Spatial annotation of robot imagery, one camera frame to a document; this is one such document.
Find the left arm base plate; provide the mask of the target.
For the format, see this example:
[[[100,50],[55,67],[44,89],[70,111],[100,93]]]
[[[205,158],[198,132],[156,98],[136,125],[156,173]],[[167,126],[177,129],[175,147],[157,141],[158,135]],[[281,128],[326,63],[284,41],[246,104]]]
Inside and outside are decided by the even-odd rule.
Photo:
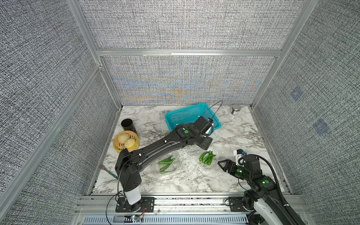
[[[142,197],[137,203],[130,205],[128,200],[121,197],[117,200],[116,213],[142,213],[142,212],[153,212],[155,206],[154,197]]]

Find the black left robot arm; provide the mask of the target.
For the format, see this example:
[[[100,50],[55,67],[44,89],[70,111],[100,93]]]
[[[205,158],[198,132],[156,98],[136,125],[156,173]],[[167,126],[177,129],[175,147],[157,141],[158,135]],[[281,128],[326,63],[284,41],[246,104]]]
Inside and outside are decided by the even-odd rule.
[[[207,150],[212,143],[210,135],[213,132],[214,120],[201,116],[194,123],[177,125],[168,135],[144,148],[131,152],[122,150],[115,171],[127,203],[132,206],[142,200],[139,186],[143,169],[160,157],[186,146],[197,145]]]

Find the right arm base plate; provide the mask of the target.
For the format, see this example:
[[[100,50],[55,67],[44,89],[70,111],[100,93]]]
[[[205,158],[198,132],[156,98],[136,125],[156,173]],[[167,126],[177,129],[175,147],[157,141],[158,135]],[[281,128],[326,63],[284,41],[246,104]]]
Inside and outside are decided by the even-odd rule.
[[[244,207],[242,197],[229,197],[227,204],[231,212],[252,212]]]

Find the bunch of green peppers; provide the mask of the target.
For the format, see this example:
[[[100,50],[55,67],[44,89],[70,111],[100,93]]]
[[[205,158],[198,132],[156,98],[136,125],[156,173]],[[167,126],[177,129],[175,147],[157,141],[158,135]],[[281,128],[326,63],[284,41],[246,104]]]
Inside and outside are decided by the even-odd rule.
[[[200,156],[199,161],[204,165],[210,166],[215,157],[216,155],[212,151],[206,151]]]

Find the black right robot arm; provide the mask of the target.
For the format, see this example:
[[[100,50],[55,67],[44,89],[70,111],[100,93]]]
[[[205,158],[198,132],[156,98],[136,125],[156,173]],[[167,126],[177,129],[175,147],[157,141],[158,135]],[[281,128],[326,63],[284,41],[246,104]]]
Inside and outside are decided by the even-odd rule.
[[[217,164],[231,176],[245,180],[250,186],[242,198],[243,207],[251,214],[259,213],[269,225],[303,225],[300,216],[293,210],[284,198],[277,176],[272,165],[264,157],[248,154],[240,159],[243,165],[226,159]],[[259,160],[263,160],[271,169],[274,178],[262,173]]]

